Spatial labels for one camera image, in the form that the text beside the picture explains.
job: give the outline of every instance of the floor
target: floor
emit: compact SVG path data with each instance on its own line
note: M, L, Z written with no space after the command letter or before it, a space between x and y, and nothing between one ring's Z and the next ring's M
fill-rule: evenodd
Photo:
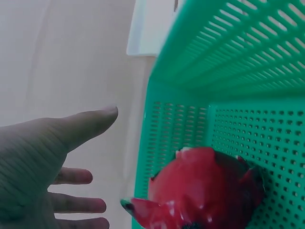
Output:
M131 226L120 198L133 193L145 88L154 61L126 55L133 6L134 0L0 2L0 125L119 107L114 126L66 161L67 167L90 169L93 183L51 188L104 198L104 216L113 229Z

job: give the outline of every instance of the palm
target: palm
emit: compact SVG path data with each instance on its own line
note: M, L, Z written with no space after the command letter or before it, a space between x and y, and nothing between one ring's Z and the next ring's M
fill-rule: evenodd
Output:
M0 229L94 229L109 227L104 218L58 220L59 213L104 212L104 201L48 193L51 184L89 184L88 170L62 168L67 154L102 134L117 109L39 119L0 128Z

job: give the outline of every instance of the basket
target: basket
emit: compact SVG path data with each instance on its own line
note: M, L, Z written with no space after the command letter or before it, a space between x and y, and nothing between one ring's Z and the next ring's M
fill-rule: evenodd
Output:
M150 76L136 197L176 150L212 146L264 168L248 229L305 228L304 2L186 1Z

